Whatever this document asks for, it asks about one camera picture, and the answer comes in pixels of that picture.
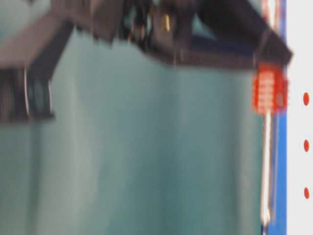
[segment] metal shaft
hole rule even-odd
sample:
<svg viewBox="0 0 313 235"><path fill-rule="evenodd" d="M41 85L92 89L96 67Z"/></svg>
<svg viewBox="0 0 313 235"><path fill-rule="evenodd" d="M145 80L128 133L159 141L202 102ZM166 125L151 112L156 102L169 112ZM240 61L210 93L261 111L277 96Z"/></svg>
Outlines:
<svg viewBox="0 0 313 235"><path fill-rule="evenodd" d="M272 119L270 110L264 116L263 134L263 162L262 162L262 181L261 181L261 223L263 234L267 234L267 227L271 220L270 213L270 194L271 194L271 127Z"/></svg>

